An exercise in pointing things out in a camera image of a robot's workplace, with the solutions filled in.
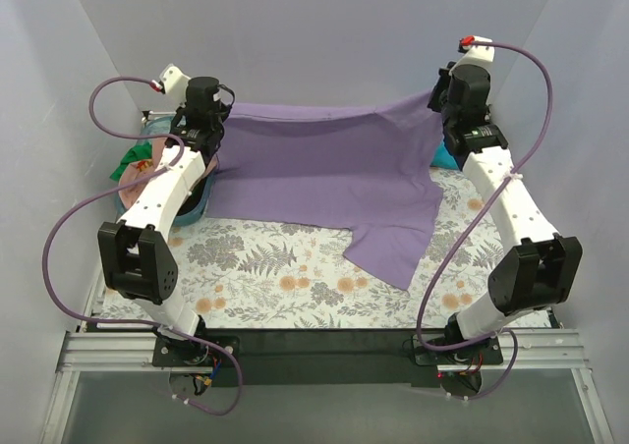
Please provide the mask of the purple t shirt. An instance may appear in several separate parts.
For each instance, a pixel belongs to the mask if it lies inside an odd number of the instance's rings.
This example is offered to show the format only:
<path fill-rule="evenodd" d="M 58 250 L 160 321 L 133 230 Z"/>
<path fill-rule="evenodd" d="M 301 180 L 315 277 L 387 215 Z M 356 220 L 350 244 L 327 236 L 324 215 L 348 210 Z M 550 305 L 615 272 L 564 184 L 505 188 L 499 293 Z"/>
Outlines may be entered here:
<path fill-rule="evenodd" d="M 429 174 L 441 139 L 425 92 L 368 107 L 238 103 L 205 213 L 347 229 L 345 257 L 405 290 L 442 200 Z"/>

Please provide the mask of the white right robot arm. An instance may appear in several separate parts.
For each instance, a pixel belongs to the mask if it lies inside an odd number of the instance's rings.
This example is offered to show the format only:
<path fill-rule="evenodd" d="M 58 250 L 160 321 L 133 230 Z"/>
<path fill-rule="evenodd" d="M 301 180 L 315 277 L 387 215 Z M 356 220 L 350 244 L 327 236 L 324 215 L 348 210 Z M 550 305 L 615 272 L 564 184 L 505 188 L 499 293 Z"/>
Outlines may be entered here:
<path fill-rule="evenodd" d="M 489 120 L 487 69 L 451 62 L 440 69 L 429 109 L 441 116 L 444 144 L 473 183 L 494 222 L 504 252 L 487 278 L 487 291 L 453 314 L 436 351 L 470 361 L 481 341 L 535 310 L 565 302 L 583 248 L 543 216 L 512 161 L 500 128 Z"/>

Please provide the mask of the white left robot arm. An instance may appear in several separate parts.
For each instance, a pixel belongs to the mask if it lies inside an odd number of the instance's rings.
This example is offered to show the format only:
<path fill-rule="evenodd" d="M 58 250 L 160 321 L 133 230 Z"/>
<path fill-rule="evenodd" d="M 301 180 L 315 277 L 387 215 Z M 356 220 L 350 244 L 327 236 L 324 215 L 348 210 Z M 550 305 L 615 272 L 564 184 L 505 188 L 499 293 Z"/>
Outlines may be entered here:
<path fill-rule="evenodd" d="M 208 356 L 207 339 L 196 332 L 200 318 L 177 290 L 178 266 L 168 234 L 178 211 L 215 167 L 231 107 L 220 99 L 225 85 L 212 77 L 190 78 L 169 65 L 151 82 L 177 109 L 152 177 L 116 223 L 98 231 L 104 281 L 139 305 L 169 337 L 177 332 L 175 353 L 189 365 Z"/>

